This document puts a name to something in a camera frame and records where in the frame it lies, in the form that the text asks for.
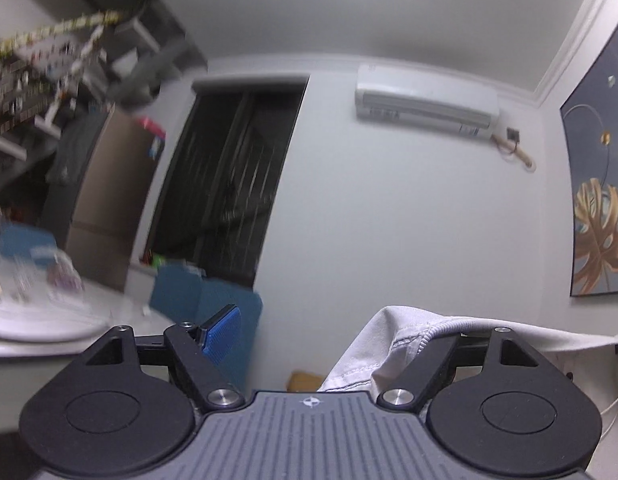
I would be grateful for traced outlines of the white wall air conditioner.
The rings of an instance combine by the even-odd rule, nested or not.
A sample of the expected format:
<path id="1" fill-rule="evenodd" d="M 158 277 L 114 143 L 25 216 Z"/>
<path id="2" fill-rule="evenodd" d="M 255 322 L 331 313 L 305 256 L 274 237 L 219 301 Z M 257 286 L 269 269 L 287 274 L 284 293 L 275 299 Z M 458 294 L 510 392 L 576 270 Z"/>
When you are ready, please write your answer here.
<path id="1" fill-rule="evenodd" d="M 489 138 L 500 118 L 494 89 L 454 76 L 363 64 L 355 90 L 357 113 L 472 138 Z"/>

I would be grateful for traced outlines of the white dark-topped table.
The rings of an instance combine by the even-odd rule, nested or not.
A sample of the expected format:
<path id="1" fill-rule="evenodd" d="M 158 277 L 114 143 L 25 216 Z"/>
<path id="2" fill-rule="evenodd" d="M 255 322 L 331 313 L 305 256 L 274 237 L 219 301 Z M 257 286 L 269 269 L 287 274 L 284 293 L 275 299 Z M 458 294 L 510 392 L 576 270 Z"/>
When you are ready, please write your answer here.
<path id="1" fill-rule="evenodd" d="M 1 260 L 0 284 L 0 359 L 71 356 L 118 325 L 138 336 L 172 325 L 147 304 L 89 280 L 77 294 L 58 292 L 45 271 L 24 262 Z"/>

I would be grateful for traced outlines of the blue covered dining chair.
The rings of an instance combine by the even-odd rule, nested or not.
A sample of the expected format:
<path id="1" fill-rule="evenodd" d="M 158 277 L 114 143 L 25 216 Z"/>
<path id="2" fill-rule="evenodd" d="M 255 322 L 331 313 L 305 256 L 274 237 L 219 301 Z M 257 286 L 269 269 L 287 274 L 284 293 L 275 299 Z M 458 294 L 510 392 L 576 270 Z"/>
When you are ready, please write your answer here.
<path id="1" fill-rule="evenodd" d="M 192 322 L 204 333 L 203 355 L 244 391 L 262 301 L 257 292 L 182 263 L 160 266 L 149 305 L 172 322 Z"/>

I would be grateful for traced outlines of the brown cardboard box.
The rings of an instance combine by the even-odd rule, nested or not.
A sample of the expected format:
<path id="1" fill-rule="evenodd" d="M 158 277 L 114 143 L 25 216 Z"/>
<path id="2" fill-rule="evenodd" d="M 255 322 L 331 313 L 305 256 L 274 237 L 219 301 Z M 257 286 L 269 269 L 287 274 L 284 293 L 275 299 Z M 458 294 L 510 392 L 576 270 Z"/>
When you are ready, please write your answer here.
<path id="1" fill-rule="evenodd" d="M 119 107 L 92 110 L 62 130 L 40 227 L 82 278 L 121 292 L 158 162 L 156 136 Z"/>

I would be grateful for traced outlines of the white garment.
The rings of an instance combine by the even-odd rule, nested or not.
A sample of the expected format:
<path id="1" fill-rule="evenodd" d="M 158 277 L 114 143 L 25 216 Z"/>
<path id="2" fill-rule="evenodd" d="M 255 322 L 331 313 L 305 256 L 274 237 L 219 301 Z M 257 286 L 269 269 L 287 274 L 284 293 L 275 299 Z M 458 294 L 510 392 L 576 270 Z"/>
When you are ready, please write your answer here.
<path id="1" fill-rule="evenodd" d="M 533 347 L 513 363 L 530 363 L 542 354 L 562 372 L 571 372 L 576 385 L 594 400 L 602 398 L 618 370 L 618 335 L 590 335 L 536 325 L 446 316 L 407 306 L 388 306 L 352 341 L 324 379 L 323 392 L 362 390 L 377 398 L 391 388 L 414 391 L 416 400 L 440 386 L 458 366 L 477 366 L 488 341 L 518 340 Z"/>

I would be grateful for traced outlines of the dark metal window grille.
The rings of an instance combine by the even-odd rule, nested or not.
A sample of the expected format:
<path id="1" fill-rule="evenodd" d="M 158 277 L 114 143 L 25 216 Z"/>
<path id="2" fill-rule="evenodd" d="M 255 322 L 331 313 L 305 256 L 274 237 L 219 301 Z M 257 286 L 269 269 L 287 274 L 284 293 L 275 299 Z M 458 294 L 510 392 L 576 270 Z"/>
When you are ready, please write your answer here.
<path id="1" fill-rule="evenodd" d="M 183 260 L 254 284 L 305 78 L 195 88 L 141 263 Z"/>

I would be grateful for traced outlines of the mustard yellow headboard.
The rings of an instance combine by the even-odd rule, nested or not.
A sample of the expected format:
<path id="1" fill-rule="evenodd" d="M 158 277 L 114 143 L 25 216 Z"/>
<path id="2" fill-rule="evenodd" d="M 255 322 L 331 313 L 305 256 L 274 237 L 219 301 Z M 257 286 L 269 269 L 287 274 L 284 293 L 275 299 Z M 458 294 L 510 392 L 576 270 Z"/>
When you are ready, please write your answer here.
<path id="1" fill-rule="evenodd" d="M 325 376 L 305 370 L 293 370 L 286 383 L 287 392 L 315 392 L 319 391 Z"/>

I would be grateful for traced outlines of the gold leaf wall painting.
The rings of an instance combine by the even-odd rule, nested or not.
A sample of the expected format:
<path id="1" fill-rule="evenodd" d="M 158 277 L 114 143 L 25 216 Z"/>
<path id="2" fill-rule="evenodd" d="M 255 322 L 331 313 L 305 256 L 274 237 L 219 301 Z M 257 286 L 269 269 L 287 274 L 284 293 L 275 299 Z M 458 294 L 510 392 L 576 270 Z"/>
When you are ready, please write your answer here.
<path id="1" fill-rule="evenodd" d="M 618 294 L 618 25 L 560 108 L 573 195 L 573 297 Z"/>

